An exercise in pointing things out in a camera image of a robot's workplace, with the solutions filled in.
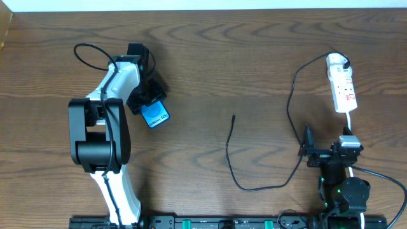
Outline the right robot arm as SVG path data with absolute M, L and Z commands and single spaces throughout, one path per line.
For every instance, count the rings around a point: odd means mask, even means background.
M 361 214 L 366 212 L 370 184 L 361 178 L 348 176 L 346 169 L 357 162 L 363 146 L 348 127 L 328 149 L 317 149 L 312 131 L 307 125 L 299 156 L 308 158 L 307 166 L 321 170 L 319 193 L 326 208 L 312 217 L 310 228 L 361 228 Z

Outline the blue Galaxy smartphone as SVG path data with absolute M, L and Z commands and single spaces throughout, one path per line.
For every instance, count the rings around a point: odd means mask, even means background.
M 162 101 L 157 101 L 150 106 L 142 106 L 141 114 L 149 128 L 156 128 L 170 118 Z

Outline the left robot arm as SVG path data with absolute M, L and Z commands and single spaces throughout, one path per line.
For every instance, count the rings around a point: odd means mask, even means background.
M 125 108 L 141 115 L 149 128 L 170 118 L 166 93 L 150 76 L 154 55 L 130 43 L 124 55 L 109 56 L 106 76 L 85 98 L 68 105 L 71 158 L 98 184 L 109 215 L 71 218 L 70 228 L 151 228 L 129 178 L 131 140 Z

